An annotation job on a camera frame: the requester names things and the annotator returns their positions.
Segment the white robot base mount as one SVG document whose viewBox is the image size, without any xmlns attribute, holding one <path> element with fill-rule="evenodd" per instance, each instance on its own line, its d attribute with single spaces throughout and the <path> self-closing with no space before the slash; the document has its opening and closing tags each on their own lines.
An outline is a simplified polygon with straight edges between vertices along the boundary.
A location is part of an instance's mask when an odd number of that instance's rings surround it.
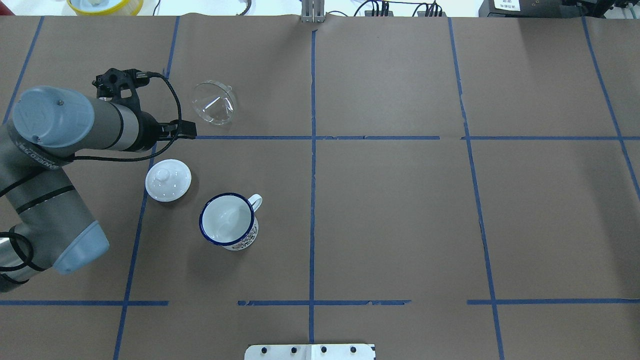
<svg viewBox="0 0 640 360">
<path fill-rule="evenodd" d="M 245 360 L 375 360 L 374 344 L 255 344 L 247 347 Z"/>
</svg>

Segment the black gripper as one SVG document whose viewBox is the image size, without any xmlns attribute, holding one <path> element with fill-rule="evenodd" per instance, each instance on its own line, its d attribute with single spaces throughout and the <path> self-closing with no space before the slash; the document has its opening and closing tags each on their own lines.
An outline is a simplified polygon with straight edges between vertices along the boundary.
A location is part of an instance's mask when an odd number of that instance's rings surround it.
<svg viewBox="0 0 640 360">
<path fill-rule="evenodd" d="M 135 138 L 135 152 L 151 150 L 153 145 L 162 141 L 176 139 L 194 140 L 198 137 L 197 124 L 194 121 L 181 121 L 181 116 L 169 122 L 158 122 L 148 112 L 135 113 L 138 134 Z"/>
</svg>

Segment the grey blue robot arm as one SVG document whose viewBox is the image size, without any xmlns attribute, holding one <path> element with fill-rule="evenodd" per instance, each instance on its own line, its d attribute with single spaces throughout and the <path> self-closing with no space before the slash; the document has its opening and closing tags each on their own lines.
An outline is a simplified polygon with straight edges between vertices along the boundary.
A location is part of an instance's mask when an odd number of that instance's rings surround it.
<svg viewBox="0 0 640 360">
<path fill-rule="evenodd" d="M 138 101 L 89 98 L 67 88 L 22 93 L 1 126 L 1 196 L 20 223 L 1 233 L 1 292 L 53 269 L 69 275 L 107 253 L 110 242 L 64 167 L 81 150 L 141 153 L 194 139 L 195 123 L 159 122 Z"/>
</svg>

